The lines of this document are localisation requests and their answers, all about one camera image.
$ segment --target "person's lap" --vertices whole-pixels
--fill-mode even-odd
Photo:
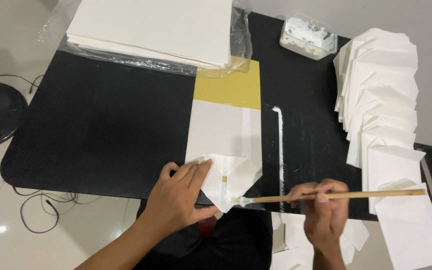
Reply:
[[[137,217],[146,207],[141,201]],[[273,249],[271,213],[232,208],[210,237],[193,224],[166,237],[134,269],[269,269]]]

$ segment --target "hand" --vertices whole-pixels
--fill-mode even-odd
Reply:
[[[212,164],[210,159],[201,164],[193,161],[181,167],[174,162],[167,163],[161,170],[159,179],[149,194],[146,209],[138,220],[144,221],[164,238],[219,212],[214,205],[195,208],[199,190]],[[171,171],[176,171],[173,177],[170,177]]]
[[[340,181],[324,179],[297,185],[288,194],[291,205],[303,194],[316,194],[315,200],[306,200],[306,220],[304,232],[309,242],[322,253],[339,251],[339,237],[348,219],[349,199],[328,199],[327,192],[347,192],[348,186]]]

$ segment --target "plastic bag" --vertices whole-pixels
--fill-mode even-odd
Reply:
[[[145,58],[101,50],[80,48],[68,42],[66,30],[73,19],[81,0],[60,0],[43,29],[38,33],[37,42],[53,46],[57,50],[91,59],[109,61],[129,66],[165,71],[174,74],[209,78],[222,78],[231,72],[249,71],[253,46],[249,32],[248,15],[253,10],[249,0],[233,0],[230,30],[231,64],[222,69],[210,70],[167,60]]]

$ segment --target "black table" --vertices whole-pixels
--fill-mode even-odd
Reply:
[[[274,106],[283,113],[285,192],[323,178],[361,191],[361,170],[345,162],[349,142],[334,112],[335,55],[314,61],[281,47],[282,26],[249,15],[252,59],[260,62],[263,176],[246,196],[279,195]],[[338,46],[348,41],[339,37]],[[1,175],[16,187],[145,199],[165,163],[184,163],[194,84],[190,76],[57,51]],[[203,193],[198,203],[211,204]],[[279,210],[278,203],[250,207]],[[367,199],[352,199],[349,217],[377,220]]]

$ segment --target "plastic container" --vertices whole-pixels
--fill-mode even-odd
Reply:
[[[279,44],[313,60],[338,51],[338,35],[331,27],[303,14],[286,16]]]

